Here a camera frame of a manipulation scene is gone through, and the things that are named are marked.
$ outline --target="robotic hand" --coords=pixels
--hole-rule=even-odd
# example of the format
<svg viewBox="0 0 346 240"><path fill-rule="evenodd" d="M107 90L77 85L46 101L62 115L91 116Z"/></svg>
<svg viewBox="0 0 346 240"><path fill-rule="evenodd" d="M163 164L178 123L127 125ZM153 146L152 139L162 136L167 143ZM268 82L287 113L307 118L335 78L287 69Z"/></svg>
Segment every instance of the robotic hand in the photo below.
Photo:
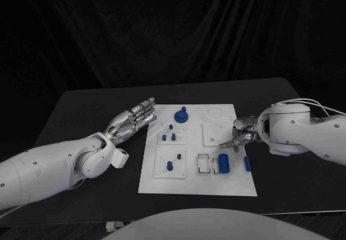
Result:
<svg viewBox="0 0 346 240"><path fill-rule="evenodd" d="M323 108L326 118L310 116L310 107ZM327 110L340 115L330 116ZM278 102L260 116L238 118L234 121L232 140L222 143L219 148L240 146L250 142L265 142L270 153L281 156L312 151L322 159L346 165L346 113L306 98Z"/></svg>
<svg viewBox="0 0 346 240"><path fill-rule="evenodd" d="M116 146L157 117L154 98L111 120L104 133L45 145L0 163L0 210L23 206L72 189L79 180L98 177L110 165L123 168L129 154Z"/></svg>

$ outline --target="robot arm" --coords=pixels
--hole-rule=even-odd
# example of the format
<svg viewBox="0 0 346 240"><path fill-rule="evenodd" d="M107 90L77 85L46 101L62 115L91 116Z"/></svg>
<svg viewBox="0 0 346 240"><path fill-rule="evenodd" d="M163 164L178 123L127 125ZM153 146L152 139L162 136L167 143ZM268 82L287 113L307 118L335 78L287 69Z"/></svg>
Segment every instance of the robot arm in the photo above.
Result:
<svg viewBox="0 0 346 240"><path fill-rule="evenodd" d="M237 152L238 146L254 141L265 142L276 155L312 151L322 159L346 165L346 116L312 118L304 104L277 103L258 117L234 121L232 140L219 147L234 147Z"/></svg>
<svg viewBox="0 0 346 240"><path fill-rule="evenodd" d="M0 163L0 210L49 198L110 165L123 168L129 154L117 145L157 119L154 98L111 120L104 133L36 147Z"/></svg>

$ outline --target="black table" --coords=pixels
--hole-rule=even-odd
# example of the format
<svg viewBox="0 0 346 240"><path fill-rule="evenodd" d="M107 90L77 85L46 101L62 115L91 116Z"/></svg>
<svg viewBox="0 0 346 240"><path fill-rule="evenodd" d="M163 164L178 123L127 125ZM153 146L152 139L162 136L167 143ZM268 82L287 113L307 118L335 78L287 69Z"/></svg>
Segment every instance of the black table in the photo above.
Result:
<svg viewBox="0 0 346 240"><path fill-rule="evenodd" d="M258 115L273 103L299 97L283 78L68 91L58 102L35 147L103 132L113 117L143 100L157 104L234 104L238 117ZM247 145L258 197L140 194L144 127L120 146L129 152L123 169L113 166L79 188L30 203L0 219L2 226L94 221L131 221L179 209L219 208L257 214L346 209L346 166L312 152L270 154L265 143Z"/></svg>

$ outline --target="floor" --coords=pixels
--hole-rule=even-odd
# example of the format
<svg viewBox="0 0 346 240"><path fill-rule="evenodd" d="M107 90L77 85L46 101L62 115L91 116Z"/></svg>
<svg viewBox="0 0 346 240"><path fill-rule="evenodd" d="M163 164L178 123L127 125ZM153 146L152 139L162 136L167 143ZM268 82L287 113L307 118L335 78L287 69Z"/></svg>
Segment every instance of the floor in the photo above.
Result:
<svg viewBox="0 0 346 240"><path fill-rule="evenodd" d="M346 214L329 213L271 215L287 223L300 226L330 240L346 239ZM0 240L101 240L110 233L105 222L35 225L0 228Z"/></svg>

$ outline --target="black backdrop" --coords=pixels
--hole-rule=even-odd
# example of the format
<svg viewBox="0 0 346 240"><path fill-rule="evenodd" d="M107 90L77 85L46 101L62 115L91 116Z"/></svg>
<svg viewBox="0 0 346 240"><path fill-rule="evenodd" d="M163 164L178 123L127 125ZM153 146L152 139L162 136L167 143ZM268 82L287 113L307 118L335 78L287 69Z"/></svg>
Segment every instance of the black backdrop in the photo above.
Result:
<svg viewBox="0 0 346 240"><path fill-rule="evenodd" d="M346 89L343 5L326 0L5 2L2 159L32 147L67 90L283 77L303 97L346 111L338 101Z"/></svg>

